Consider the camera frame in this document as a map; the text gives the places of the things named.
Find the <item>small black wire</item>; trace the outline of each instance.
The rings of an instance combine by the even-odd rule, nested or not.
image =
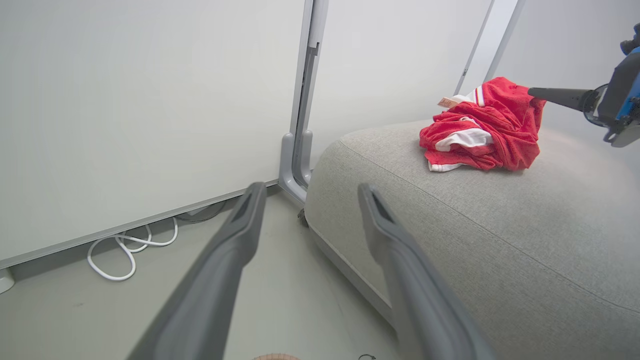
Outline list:
[[[214,217],[216,217],[216,215],[218,215],[218,214],[220,214],[220,213],[222,212],[222,210],[225,208],[225,205],[227,205],[227,201],[226,201],[226,200],[224,200],[224,201],[223,201],[223,203],[222,203],[222,207],[220,207],[220,209],[218,209],[218,210],[215,212],[215,214],[213,214],[213,215],[209,215],[208,217],[205,217],[205,218],[199,218],[199,219],[187,219],[187,218],[182,218],[182,217],[180,217],[180,216],[175,216],[175,218],[176,218],[176,219],[178,219],[178,220],[184,221],[184,222],[190,222],[190,223],[192,223],[192,224],[199,223],[199,222],[203,222],[203,221],[207,221],[207,220],[211,220],[211,219],[213,219]]]

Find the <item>fabric upholstery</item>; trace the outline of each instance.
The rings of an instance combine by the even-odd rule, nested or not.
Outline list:
[[[429,123],[333,143],[308,189],[312,230],[388,304],[356,194],[375,184],[502,357],[640,357],[640,192],[615,152],[543,127],[530,169],[430,172]]]

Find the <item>couch seam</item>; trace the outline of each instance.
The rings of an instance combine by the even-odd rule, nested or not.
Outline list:
[[[465,214],[461,213],[460,211],[458,211],[457,209],[454,209],[452,206],[448,205],[447,203],[443,202],[442,200],[438,199],[437,197],[435,197],[434,195],[424,191],[423,189],[419,188],[418,186],[416,186],[415,184],[407,181],[406,179],[403,179],[402,177],[399,177],[398,175],[394,174],[393,172],[387,170],[386,168],[382,167],[381,165],[373,162],[372,160],[366,158],[365,156],[363,156],[362,154],[359,154],[358,152],[356,152],[355,150],[353,150],[352,148],[350,148],[348,145],[346,145],[344,142],[342,142],[342,139],[337,141],[338,143],[340,143],[341,146],[343,146],[345,149],[349,150],[350,152],[352,152],[353,154],[356,154],[357,156],[361,157],[362,159],[364,159],[365,161],[377,166],[378,168],[384,170],[385,172],[389,173],[390,175],[396,177],[397,179],[402,180],[404,183],[414,187],[416,190],[418,190],[419,192],[424,193],[425,195],[431,197],[432,199],[438,201],[439,203],[441,203],[442,205],[444,205],[446,208],[449,208],[451,211],[453,211],[455,214],[461,215],[462,217],[466,218],[469,222],[471,222],[472,224],[474,224],[476,227],[486,231],[487,233],[493,235],[494,237],[496,237],[496,239],[499,239],[502,243],[508,245],[509,247],[515,249],[517,252],[519,252],[521,255],[524,255],[526,258],[529,258],[531,260],[533,260],[534,262],[536,262],[539,266],[541,266],[542,269],[544,269],[545,271],[547,271],[550,275],[554,276],[556,279],[559,279],[561,281],[563,281],[565,284],[569,285],[569,287],[578,290],[580,292],[584,292],[587,293],[589,295],[591,295],[593,298],[595,298],[595,300],[605,306],[609,306],[611,308],[617,309],[617,308],[622,308],[625,309],[627,311],[631,311],[633,312],[636,316],[640,316],[640,309],[638,309],[636,306],[632,306],[632,305],[628,305],[628,304],[617,304],[614,303],[610,300],[607,300],[604,298],[603,295],[599,294],[598,292],[591,290],[589,288],[587,288],[585,285],[581,284],[580,282],[573,280],[572,278],[566,276],[565,274],[562,274],[561,272],[559,272],[558,270],[554,269],[553,267],[544,264],[542,261],[540,261],[539,259],[536,259],[535,257],[527,254],[525,251],[523,251],[522,249],[519,249],[518,247],[516,247],[515,245],[513,245],[512,243],[508,242],[507,240],[505,240],[504,238],[502,238],[501,236],[499,236],[498,234],[495,234],[493,231],[487,229],[485,226],[478,224],[476,221],[472,220],[471,218],[469,218],[468,216],[466,216]]]

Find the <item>gray stand leg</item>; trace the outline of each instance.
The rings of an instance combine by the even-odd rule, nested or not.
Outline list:
[[[291,165],[293,161],[294,135],[287,133],[282,138],[282,152],[280,153],[280,179],[278,184],[286,192],[290,193],[300,204],[307,199],[307,191],[303,189],[293,178]]]
[[[299,182],[302,183],[303,186],[306,186],[307,188],[309,187],[309,181],[311,181],[311,169],[309,167],[309,163],[310,163],[310,157],[311,157],[311,141],[313,141],[313,133],[311,132],[311,130],[307,130],[305,131],[304,134],[302,134],[302,150],[300,153],[300,166],[296,167],[295,165],[293,166],[293,171],[296,171],[296,169],[298,169],[299,173],[295,174],[295,177],[298,179]]]
[[[14,284],[13,275],[8,268],[0,269],[0,293],[9,290]]]

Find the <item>red cloth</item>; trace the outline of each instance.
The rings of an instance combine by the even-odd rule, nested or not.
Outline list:
[[[506,78],[487,81],[470,95],[472,101],[461,102],[433,117],[434,124],[420,131],[420,146],[431,164],[466,164],[482,170],[504,167],[515,171],[529,168],[540,153],[538,129],[546,101],[527,94],[528,88]],[[475,121],[465,121],[464,117]],[[453,132],[482,129],[491,134],[493,143],[465,147],[452,144],[449,151],[436,144]]]

